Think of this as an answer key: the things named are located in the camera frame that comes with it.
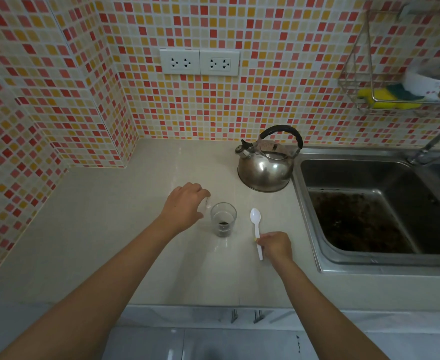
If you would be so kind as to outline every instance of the countertop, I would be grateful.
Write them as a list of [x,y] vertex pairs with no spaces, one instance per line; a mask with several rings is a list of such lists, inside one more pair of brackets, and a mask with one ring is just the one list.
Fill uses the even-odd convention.
[[0,299],[58,302],[161,211],[172,189],[198,182],[209,205],[229,202],[238,217],[232,236],[211,233],[206,216],[165,248],[130,300],[143,305],[283,307],[280,278],[259,261],[249,213],[260,231],[282,230],[294,260],[345,310],[440,311],[440,277],[320,273],[292,182],[260,193],[238,178],[234,141],[142,139],[126,169],[73,168],[0,267]]

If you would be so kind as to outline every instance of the double basin sink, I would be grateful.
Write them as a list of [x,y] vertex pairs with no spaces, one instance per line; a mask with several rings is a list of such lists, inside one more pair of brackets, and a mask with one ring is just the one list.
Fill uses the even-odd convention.
[[302,150],[294,185],[320,271],[440,275],[440,159],[408,154]]

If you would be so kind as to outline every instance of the black kettle handle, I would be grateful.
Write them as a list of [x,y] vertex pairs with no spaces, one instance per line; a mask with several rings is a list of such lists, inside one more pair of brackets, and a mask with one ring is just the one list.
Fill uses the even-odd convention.
[[304,146],[304,141],[302,139],[302,137],[300,136],[300,133],[293,127],[289,126],[289,125],[274,125],[269,127],[268,129],[266,129],[263,133],[260,134],[260,139],[265,139],[267,136],[273,134],[274,132],[279,133],[279,132],[286,132],[286,133],[291,133],[293,136],[295,136],[295,138],[297,139],[297,145],[298,145],[298,149],[302,149]]

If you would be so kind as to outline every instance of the kettle base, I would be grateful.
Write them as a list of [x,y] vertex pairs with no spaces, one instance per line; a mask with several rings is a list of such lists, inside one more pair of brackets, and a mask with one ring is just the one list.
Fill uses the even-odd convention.
[[238,175],[238,177],[240,178],[240,180],[242,181],[242,183],[245,184],[248,188],[251,188],[251,189],[253,189],[253,190],[257,191],[257,192],[262,192],[262,193],[273,193],[273,192],[281,191],[281,190],[283,190],[285,187],[287,187],[288,183],[290,182],[290,180],[288,180],[287,183],[285,183],[285,185],[284,185],[283,187],[278,188],[277,190],[276,190],[276,189],[275,189],[275,190],[274,190],[274,189],[273,189],[273,190],[261,190],[261,189],[257,189],[257,188],[254,188],[254,187],[250,186],[249,184],[247,184],[247,183],[242,179],[242,177],[240,176],[240,172],[238,171],[238,166],[237,166],[237,175]]

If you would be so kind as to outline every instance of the faucet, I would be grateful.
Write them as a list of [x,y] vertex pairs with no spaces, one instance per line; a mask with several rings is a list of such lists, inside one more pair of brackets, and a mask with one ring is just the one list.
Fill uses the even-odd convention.
[[433,159],[433,160],[431,160],[430,162],[427,162],[427,163],[422,163],[421,161],[420,161],[420,159],[422,158],[422,157],[425,157],[427,154],[428,154],[428,152],[430,151],[430,149],[432,149],[435,145],[437,145],[437,143],[440,141],[440,133],[437,135],[437,136],[435,136],[432,140],[430,140],[423,148],[420,148],[419,150],[417,150],[416,151],[416,153],[414,154],[414,156],[413,157],[409,157],[409,158],[407,158],[406,160],[407,160],[407,162],[409,163],[409,164],[411,164],[411,165],[413,165],[413,166],[423,166],[423,165],[425,165],[425,164],[429,164],[429,163],[432,163],[434,160],[436,160],[436,159]]

